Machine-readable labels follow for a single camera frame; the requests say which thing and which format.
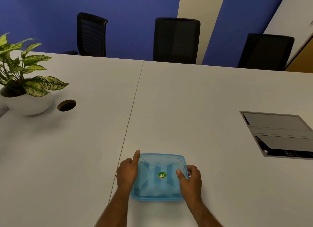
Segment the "green sticker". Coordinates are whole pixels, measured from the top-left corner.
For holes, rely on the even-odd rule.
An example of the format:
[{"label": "green sticker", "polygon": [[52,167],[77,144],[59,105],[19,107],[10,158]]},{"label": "green sticker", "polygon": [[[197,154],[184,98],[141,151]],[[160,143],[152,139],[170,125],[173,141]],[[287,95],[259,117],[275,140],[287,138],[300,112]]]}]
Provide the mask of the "green sticker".
[{"label": "green sticker", "polygon": [[157,176],[158,176],[160,179],[163,179],[163,178],[166,178],[166,173],[165,173],[165,172],[160,172]]}]

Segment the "person's left hand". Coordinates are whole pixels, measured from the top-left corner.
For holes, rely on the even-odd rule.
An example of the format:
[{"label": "person's left hand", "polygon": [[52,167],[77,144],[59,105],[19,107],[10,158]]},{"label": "person's left hand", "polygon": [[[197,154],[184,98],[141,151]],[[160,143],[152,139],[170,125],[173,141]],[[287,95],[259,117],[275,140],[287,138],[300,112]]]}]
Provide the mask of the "person's left hand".
[{"label": "person's left hand", "polygon": [[138,160],[140,157],[140,150],[137,150],[133,159],[127,158],[123,160],[117,169],[116,182],[117,186],[131,191],[134,182],[138,176]]}]

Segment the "chair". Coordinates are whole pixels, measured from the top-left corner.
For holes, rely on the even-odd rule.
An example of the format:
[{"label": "chair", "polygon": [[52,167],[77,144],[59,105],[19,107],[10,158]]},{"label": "chair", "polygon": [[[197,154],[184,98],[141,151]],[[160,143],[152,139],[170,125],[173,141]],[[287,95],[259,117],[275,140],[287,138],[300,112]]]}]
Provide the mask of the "chair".
[{"label": "chair", "polygon": [[[80,55],[106,57],[105,26],[108,20],[99,16],[80,12],[77,15],[77,47]],[[62,54],[77,55],[77,51]]]},{"label": "chair", "polygon": [[153,60],[196,64],[200,21],[183,18],[156,18]]},{"label": "chair", "polygon": [[237,67],[284,71],[294,41],[288,36],[250,33]]}]

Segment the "blue lid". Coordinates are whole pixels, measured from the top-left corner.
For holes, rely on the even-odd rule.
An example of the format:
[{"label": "blue lid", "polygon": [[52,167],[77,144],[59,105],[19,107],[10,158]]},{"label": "blue lid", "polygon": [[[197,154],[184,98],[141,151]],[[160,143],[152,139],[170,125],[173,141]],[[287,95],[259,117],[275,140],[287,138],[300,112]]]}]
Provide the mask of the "blue lid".
[{"label": "blue lid", "polygon": [[176,170],[188,179],[185,158],[174,154],[140,154],[131,197],[140,201],[183,200]]}]

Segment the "white table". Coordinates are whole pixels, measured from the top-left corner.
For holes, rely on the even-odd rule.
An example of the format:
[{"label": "white table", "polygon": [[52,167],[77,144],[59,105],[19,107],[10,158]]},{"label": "white table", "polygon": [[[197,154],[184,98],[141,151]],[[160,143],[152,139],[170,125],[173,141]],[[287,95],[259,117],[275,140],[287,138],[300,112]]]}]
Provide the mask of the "white table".
[{"label": "white table", "polygon": [[[313,161],[265,158],[240,110],[296,114],[313,128],[313,75],[145,61],[120,161],[137,149],[183,155],[224,227],[312,226]],[[196,223],[185,202],[130,198],[128,227],[140,226]]]},{"label": "white table", "polygon": [[[37,74],[69,86],[43,114],[0,118],[0,226],[92,227],[110,198],[143,61],[43,54],[52,59]],[[77,106],[58,111],[67,99]]]}]

